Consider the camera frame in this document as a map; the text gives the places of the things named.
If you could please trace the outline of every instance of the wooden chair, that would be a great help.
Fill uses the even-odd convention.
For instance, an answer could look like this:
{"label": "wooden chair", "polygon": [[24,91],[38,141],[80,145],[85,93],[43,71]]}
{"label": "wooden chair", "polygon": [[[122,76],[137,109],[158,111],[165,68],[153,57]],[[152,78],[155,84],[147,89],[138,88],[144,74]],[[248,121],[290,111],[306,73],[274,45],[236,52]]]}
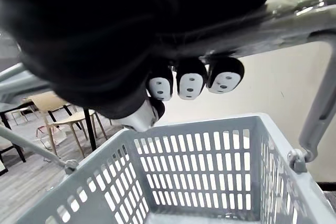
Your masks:
{"label": "wooden chair", "polygon": [[[29,97],[35,104],[35,106],[39,109],[39,111],[41,112],[42,118],[46,123],[46,128],[48,131],[48,135],[49,135],[49,140],[50,140],[50,145],[53,148],[52,150],[54,151],[54,153],[57,155],[56,152],[56,148],[55,148],[55,143],[53,140],[53,134],[51,132],[51,128],[52,127],[57,127],[59,125],[68,125],[71,128],[71,131],[75,137],[76,143],[78,145],[78,148],[82,154],[82,156],[84,157],[84,152],[83,149],[81,148],[77,135],[75,133],[73,124],[74,123],[79,123],[83,132],[84,132],[84,136],[86,138],[86,140],[88,140],[87,134],[85,132],[85,128],[83,126],[83,120],[85,120],[85,115],[84,115],[84,111],[79,111],[74,113],[73,115],[63,119],[63,120],[59,120],[57,122],[52,122],[49,123],[46,117],[46,114],[48,113],[48,111],[53,111],[56,110],[64,105],[66,105],[68,102],[64,101],[63,99],[61,99],[60,97],[58,97],[54,92],[49,91],[49,92],[45,92],[42,94],[36,94],[36,95],[32,95]],[[99,123],[99,126],[104,134],[105,139],[107,140],[107,136],[106,133],[104,131],[104,128],[100,122],[100,119],[98,117],[98,114],[94,111],[94,110],[89,110],[89,114],[91,116],[91,120],[93,119],[93,116],[95,115],[97,118],[97,121]]]}
{"label": "wooden chair", "polygon": [[23,121],[26,120],[27,123],[29,122],[28,118],[27,118],[26,115],[24,114],[24,111],[27,111],[27,110],[32,111],[32,113],[34,114],[34,116],[36,116],[36,118],[38,118],[38,116],[35,114],[34,109],[33,109],[31,106],[26,107],[26,108],[22,108],[22,109],[19,109],[19,110],[14,110],[14,111],[11,112],[11,114],[12,114],[12,117],[13,117],[13,119],[14,119],[16,125],[18,125],[17,122],[16,122],[16,119],[15,119],[15,117],[14,117],[14,114],[16,114],[16,113],[18,113],[18,114],[21,116],[21,118],[23,119]]}

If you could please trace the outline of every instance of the basket hinge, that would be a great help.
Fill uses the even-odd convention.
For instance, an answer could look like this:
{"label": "basket hinge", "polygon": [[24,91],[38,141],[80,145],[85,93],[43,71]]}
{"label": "basket hinge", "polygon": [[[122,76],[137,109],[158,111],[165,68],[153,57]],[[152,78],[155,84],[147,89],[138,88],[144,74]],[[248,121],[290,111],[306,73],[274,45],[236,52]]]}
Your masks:
{"label": "basket hinge", "polygon": [[296,173],[307,172],[305,154],[299,149],[292,149],[288,155],[287,160],[289,167]]}

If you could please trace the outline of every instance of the beige wall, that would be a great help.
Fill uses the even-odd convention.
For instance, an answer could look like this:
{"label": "beige wall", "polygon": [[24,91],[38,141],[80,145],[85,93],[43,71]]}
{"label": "beige wall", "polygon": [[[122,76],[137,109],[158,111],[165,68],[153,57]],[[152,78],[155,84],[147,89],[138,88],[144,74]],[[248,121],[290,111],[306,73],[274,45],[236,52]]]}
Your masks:
{"label": "beige wall", "polygon": [[[325,71],[330,48],[311,43],[265,54],[245,57],[245,76],[236,90],[224,95],[206,89],[195,101],[176,95],[165,103],[166,113],[160,121],[185,122],[224,116],[266,112],[276,122],[293,146],[298,146],[312,100]],[[309,165],[318,181],[336,181],[336,120],[333,120],[319,146],[319,156]]]}

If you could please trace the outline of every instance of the shopping basket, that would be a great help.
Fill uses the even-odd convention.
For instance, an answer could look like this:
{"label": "shopping basket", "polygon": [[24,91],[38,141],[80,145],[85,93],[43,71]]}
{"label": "shopping basket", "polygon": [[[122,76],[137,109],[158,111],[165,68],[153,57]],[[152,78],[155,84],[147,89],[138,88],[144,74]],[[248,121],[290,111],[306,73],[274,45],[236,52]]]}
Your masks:
{"label": "shopping basket", "polygon": [[335,223],[291,150],[265,114],[122,130],[18,223]]}

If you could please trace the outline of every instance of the black cloth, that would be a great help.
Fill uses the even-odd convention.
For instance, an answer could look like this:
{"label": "black cloth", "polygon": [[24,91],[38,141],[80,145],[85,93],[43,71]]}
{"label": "black cloth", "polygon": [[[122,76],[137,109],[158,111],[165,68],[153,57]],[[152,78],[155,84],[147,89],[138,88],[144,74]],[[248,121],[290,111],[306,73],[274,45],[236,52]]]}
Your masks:
{"label": "black cloth", "polygon": [[266,0],[1,0],[0,25],[21,61],[67,101],[109,118],[146,97],[156,32],[184,32],[247,14]]}

